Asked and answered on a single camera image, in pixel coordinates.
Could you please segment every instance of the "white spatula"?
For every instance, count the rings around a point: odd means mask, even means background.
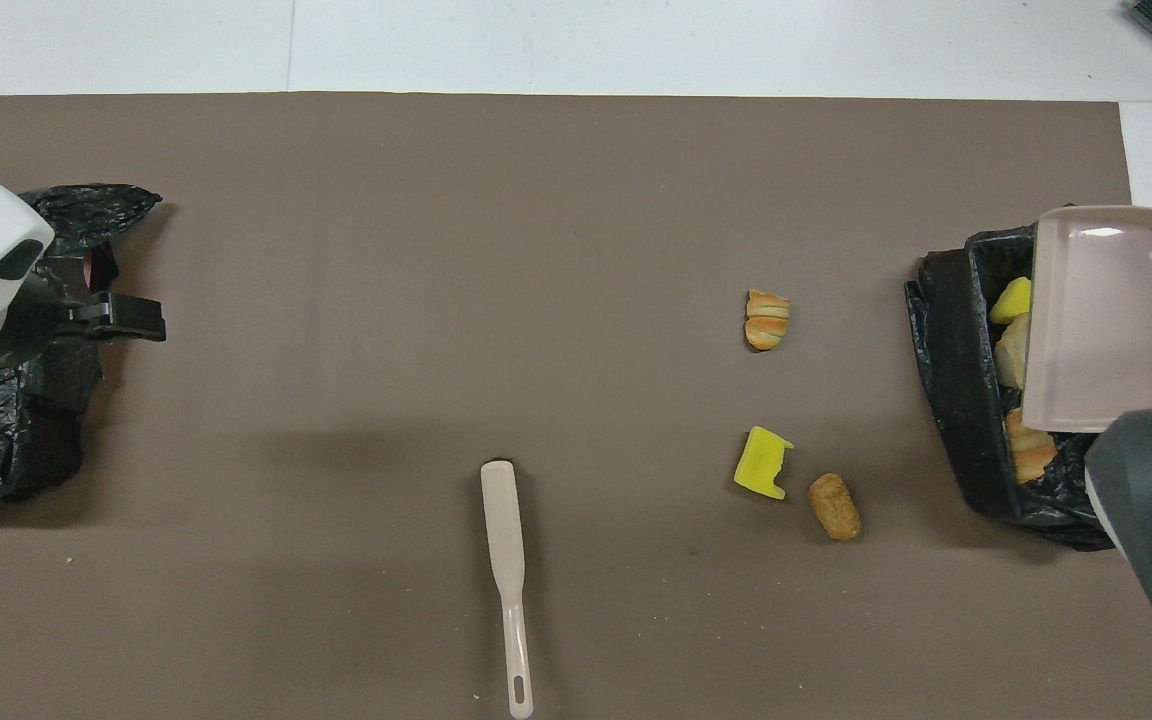
[[[480,470],[483,514],[488,520],[492,574],[500,591],[503,620],[503,666],[508,677],[509,715],[531,717],[531,674],[526,669],[526,626],[522,621],[522,521],[518,487],[508,460],[490,461]]]

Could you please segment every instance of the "black trash bag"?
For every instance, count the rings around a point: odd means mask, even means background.
[[[20,194],[56,232],[47,255],[82,256],[141,222],[160,196],[134,184],[63,184]]]
[[[1032,276],[1034,228],[975,234],[963,250],[932,252],[905,283],[914,356],[958,488],[969,507],[1079,551],[1114,547],[1087,500],[1083,456],[1096,434],[1052,433],[1043,478],[1015,480],[1005,430],[1020,392],[996,380],[1002,328],[987,313],[1006,285]]]
[[[118,276],[109,241],[161,199],[129,184],[61,185],[20,197],[56,232],[31,272],[58,297],[76,301],[109,289]],[[92,341],[55,342],[0,367],[0,503],[36,497],[78,472],[81,418],[101,377]]]

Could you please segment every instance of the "brown table surface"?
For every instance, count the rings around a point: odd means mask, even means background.
[[[1152,717],[1128,566],[967,509],[901,297],[1129,202],[1114,105],[0,97],[1,183],[96,181],[166,199],[116,290],[169,340],[106,348],[82,473],[0,511],[0,717],[507,717],[497,455],[538,719]],[[764,355],[750,287],[794,301]],[[755,424],[785,502],[733,486]]]

